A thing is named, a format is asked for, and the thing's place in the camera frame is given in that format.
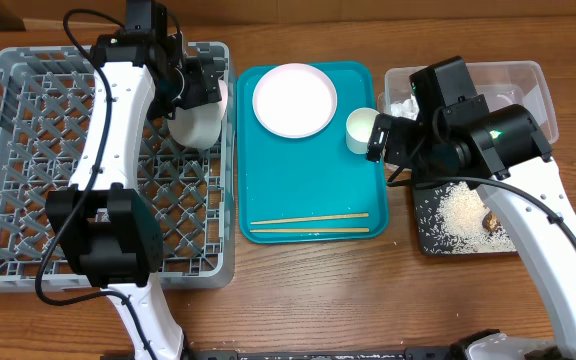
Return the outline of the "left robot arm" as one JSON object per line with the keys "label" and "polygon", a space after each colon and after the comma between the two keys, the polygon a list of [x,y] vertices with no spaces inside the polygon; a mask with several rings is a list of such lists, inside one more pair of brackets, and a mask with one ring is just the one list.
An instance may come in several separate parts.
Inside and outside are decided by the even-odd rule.
{"label": "left robot arm", "polygon": [[209,58],[190,56],[175,15],[155,1],[130,1],[115,32],[82,51],[95,96],[83,153],[45,211],[71,270],[119,313],[138,359],[187,359],[181,326],[166,302],[159,268],[163,233],[137,190],[144,125],[165,119],[173,139],[212,147],[231,96]]}

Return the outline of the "pink small bowl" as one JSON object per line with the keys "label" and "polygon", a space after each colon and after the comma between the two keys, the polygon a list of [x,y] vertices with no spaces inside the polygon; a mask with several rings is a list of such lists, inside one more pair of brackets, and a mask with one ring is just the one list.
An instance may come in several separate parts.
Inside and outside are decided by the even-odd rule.
{"label": "pink small bowl", "polygon": [[227,113],[227,107],[228,107],[228,102],[229,102],[229,88],[228,88],[228,83],[225,82],[224,80],[219,80],[218,85],[219,85],[219,92],[220,92],[221,99],[217,103],[217,105],[218,105],[218,117],[217,117],[217,119],[219,121],[221,121]]}

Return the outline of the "white tissue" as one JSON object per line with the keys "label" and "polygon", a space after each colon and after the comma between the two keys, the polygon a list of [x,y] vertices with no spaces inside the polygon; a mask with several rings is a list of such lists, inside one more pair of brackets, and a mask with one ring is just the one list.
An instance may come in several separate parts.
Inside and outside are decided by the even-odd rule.
{"label": "white tissue", "polygon": [[395,117],[415,120],[419,113],[419,106],[414,95],[402,102],[394,102],[390,105],[391,115]]}

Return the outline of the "grey-white shallow bowl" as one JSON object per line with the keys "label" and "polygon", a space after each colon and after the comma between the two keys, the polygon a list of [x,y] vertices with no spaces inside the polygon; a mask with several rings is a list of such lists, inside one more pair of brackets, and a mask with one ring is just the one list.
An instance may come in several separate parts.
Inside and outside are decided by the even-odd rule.
{"label": "grey-white shallow bowl", "polygon": [[184,147],[207,150],[219,138],[224,114],[225,108],[217,103],[189,110],[177,108],[175,119],[167,121],[170,135]]}

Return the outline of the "white paper cup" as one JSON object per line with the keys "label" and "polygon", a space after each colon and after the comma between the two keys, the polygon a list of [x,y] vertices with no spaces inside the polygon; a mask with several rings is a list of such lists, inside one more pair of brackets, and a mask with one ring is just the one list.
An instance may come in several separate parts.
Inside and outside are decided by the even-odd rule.
{"label": "white paper cup", "polygon": [[346,120],[346,146],[354,154],[365,155],[375,118],[379,112],[372,108],[358,108]]}

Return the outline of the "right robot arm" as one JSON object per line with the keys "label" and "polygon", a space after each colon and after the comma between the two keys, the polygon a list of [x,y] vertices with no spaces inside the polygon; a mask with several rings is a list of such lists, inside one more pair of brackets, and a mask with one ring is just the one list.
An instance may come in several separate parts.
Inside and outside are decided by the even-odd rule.
{"label": "right robot arm", "polygon": [[545,305],[551,341],[487,329],[453,343],[449,359],[576,359],[576,214],[552,147],[534,116],[490,111],[467,65],[453,57],[409,77],[416,119],[380,113],[366,157],[412,171],[416,189],[468,184],[512,240]]}

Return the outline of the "brown food scrap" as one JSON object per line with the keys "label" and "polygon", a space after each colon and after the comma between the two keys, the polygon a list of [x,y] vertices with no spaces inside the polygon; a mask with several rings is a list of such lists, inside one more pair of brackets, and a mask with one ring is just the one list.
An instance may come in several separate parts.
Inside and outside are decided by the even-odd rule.
{"label": "brown food scrap", "polygon": [[499,231],[502,226],[497,218],[497,216],[492,212],[489,211],[482,219],[482,227],[488,231],[490,234],[493,234]]}

